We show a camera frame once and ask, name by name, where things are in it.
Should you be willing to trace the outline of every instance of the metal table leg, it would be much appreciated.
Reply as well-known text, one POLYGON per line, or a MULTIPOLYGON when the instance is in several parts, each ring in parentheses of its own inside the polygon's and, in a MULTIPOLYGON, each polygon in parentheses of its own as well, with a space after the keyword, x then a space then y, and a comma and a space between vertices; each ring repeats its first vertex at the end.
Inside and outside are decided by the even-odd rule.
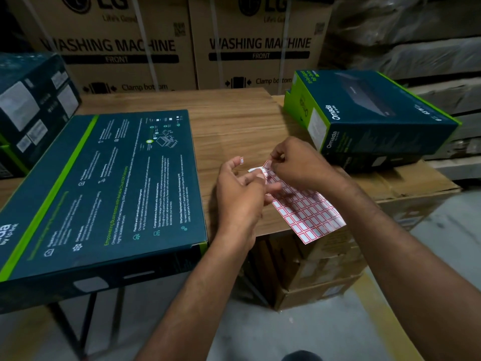
POLYGON ((47 308, 50 310, 55 322, 62 331, 63 335, 67 339, 72 351, 75 353, 79 360, 87 360, 87 353, 85 352, 85 345, 87 344, 88 330, 90 323, 92 322, 93 309, 95 307, 95 301, 97 300, 97 293, 90 294, 88 299, 87 311, 85 312, 84 322, 82 325, 82 332, 80 340, 77 339, 72 326, 68 322, 67 316, 63 312, 58 303, 47 304, 47 308))

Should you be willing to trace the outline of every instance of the teal product box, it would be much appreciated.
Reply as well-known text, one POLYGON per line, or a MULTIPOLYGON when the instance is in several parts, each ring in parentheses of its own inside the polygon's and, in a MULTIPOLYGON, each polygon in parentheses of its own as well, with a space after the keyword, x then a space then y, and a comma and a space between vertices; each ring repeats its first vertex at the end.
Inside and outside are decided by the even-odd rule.
POLYGON ((25 174, 73 115, 80 97, 54 53, 0 54, 0 73, 0 144, 9 146, 9 160, 25 174))
POLYGON ((417 162, 461 125, 374 71, 296 71, 284 109, 347 172, 417 162))
POLYGON ((0 313, 190 271, 206 249, 187 110, 77 115, 0 212, 0 313))

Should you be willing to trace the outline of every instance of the concrete floor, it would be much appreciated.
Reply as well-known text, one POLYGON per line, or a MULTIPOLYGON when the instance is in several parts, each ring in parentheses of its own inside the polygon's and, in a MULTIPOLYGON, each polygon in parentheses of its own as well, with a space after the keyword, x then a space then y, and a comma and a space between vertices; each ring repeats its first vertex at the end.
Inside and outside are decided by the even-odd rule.
MULTIPOLYGON (((449 199, 412 234, 481 289, 481 192, 449 199)), ((131 360, 162 317, 187 274, 126 289, 117 337, 111 339, 116 290, 100 293, 87 342, 89 359, 131 360)), ((414 360, 419 355, 402 332, 367 271, 343 297, 280 313, 246 302, 255 297, 238 282, 214 339, 209 361, 275 360, 305 349, 324 361, 414 360)), ((87 297, 62 303, 79 332, 87 297)), ((43 307, 0 316, 0 359, 75 360, 43 307)))

